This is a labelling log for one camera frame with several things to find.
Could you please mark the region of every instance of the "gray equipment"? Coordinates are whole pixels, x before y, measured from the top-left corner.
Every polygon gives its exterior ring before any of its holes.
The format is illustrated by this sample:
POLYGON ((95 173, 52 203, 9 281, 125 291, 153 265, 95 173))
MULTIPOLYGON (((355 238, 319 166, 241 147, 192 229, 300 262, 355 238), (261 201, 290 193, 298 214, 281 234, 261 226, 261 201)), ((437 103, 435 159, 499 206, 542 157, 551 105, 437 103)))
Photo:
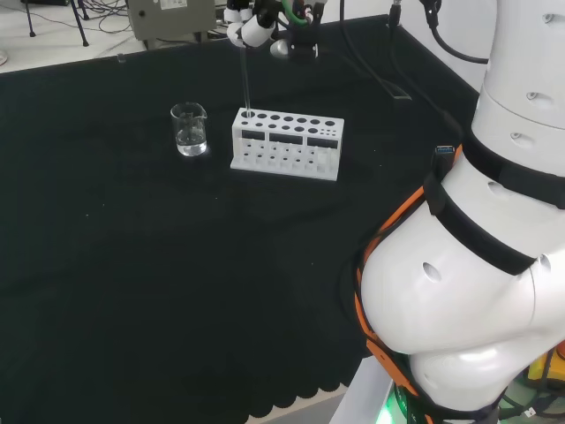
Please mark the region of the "gray equipment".
POLYGON ((216 28, 214 0, 128 0, 135 38, 178 39, 216 28))

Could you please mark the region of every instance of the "table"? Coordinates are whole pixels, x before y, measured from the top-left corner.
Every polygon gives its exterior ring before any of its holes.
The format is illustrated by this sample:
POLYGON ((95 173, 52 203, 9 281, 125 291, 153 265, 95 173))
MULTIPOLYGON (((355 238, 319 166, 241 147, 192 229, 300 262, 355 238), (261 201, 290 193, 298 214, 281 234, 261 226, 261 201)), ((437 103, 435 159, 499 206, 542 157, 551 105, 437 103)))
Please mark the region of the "table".
MULTIPOLYGON (((386 73, 366 36, 384 23, 348 26, 386 73)), ((343 48, 336 25, 322 40, 343 48)), ((467 125, 477 94, 407 34, 399 50, 467 125)), ((249 68, 253 107, 345 119, 336 183, 230 169, 227 43, 0 76, 5 422, 243 423, 350 382, 368 353, 341 267, 451 136, 336 56, 249 68), (177 153, 179 101, 207 109, 209 155, 177 153)))

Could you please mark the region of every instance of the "floor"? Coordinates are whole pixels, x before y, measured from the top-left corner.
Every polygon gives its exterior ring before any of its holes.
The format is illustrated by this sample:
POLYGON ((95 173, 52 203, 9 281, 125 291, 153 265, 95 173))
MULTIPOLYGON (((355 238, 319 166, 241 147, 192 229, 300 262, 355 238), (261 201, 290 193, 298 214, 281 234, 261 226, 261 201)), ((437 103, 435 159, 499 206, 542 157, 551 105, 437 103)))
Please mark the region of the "floor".
MULTIPOLYGON (((224 0, 216 0, 216 4, 219 1, 225 3, 224 0)), ((125 16, 107 17, 101 23, 102 29, 116 32, 107 34, 99 29, 103 15, 88 11, 91 20, 81 22, 90 45, 83 47, 70 5, 30 4, 29 8, 31 13, 36 14, 32 15, 34 38, 29 36, 25 6, 19 0, 0 0, 0 50, 8 55, 6 63, 0 65, 0 73, 145 49, 143 43, 135 39, 125 16)))

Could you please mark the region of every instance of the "tripod leg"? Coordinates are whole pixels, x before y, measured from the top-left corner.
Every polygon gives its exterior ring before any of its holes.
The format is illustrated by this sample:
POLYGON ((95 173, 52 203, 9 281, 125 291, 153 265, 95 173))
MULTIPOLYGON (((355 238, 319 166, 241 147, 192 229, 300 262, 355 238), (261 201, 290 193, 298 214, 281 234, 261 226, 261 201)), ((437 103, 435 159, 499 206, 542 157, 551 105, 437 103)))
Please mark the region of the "tripod leg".
POLYGON ((84 19, 89 20, 90 18, 87 15, 87 8, 85 7, 84 0, 78 0, 78 1, 79 1, 79 8, 82 9, 84 19))
POLYGON ((74 4, 74 0, 71 0, 72 12, 74 13, 74 18, 77 20, 77 26, 79 26, 80 36, 82 37, 82 45, 88 47, 88 41, 85 37, 85 30, 82 29, 82 24, 80 23, 79 13, 77 12, 77 6, 74 4))
POLYGON ((27 22, 29 22, 29 36, 35 37, 34 27, 32 26, 32 16, 29 14, 29 4, 26 0, 27 22))

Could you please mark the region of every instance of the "white wall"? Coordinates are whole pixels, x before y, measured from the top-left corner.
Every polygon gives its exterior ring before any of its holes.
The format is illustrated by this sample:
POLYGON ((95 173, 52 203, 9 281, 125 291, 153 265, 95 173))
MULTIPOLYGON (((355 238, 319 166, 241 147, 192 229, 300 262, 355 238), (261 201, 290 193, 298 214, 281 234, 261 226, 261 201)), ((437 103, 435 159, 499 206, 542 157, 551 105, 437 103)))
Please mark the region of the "white wall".
MULTIPOLYGON (((392 0, 345 0, 345 18, 388 13, 391 4, 392 0)), ((443 51, 432 37, 424 7, 419 0, 403 0, 402 7, 402 25, 479 91, 486 66, 466 63, 443 51)), ((328 0, 324 20, 331 22, 338 19, 339 0, 328 0)), ((438 31, 454 49, 475 57, 488 57, 493 43, 495 21, 496 0, 443 0, 438 31)))

